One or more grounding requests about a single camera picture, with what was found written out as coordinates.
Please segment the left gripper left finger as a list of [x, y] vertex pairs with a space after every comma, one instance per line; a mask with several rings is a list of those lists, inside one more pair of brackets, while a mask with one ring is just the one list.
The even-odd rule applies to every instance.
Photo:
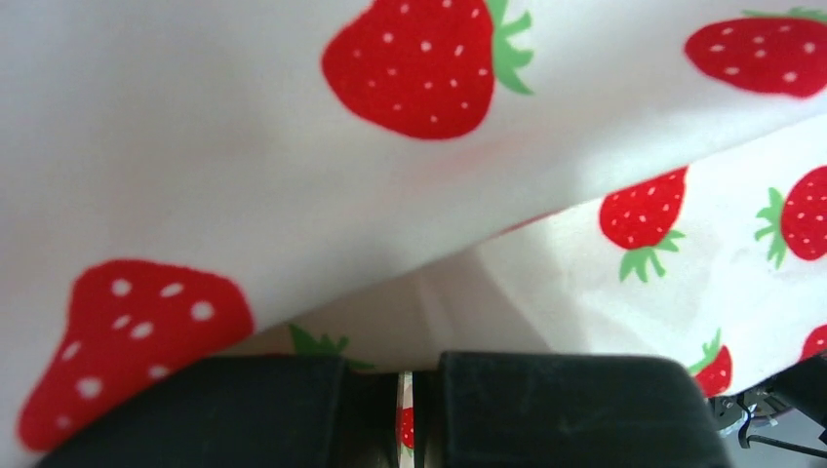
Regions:
[[223, 357], [139, 393], [45, 467], [395, 467], [396, 378], [339, 357]]

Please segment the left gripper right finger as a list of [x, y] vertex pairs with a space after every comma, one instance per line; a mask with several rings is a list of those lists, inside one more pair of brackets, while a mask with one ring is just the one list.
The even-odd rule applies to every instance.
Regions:
[[694, 379], [646, 356], [446, 352], [414, 385], [418, 467], [728, 467]]

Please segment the strawberry print ruffled blanket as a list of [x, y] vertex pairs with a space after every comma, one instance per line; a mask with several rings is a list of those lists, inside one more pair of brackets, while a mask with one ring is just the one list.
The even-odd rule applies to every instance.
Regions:
[[1, 463], [222, 354], [826, 347], [822, 1], [5, 1]]

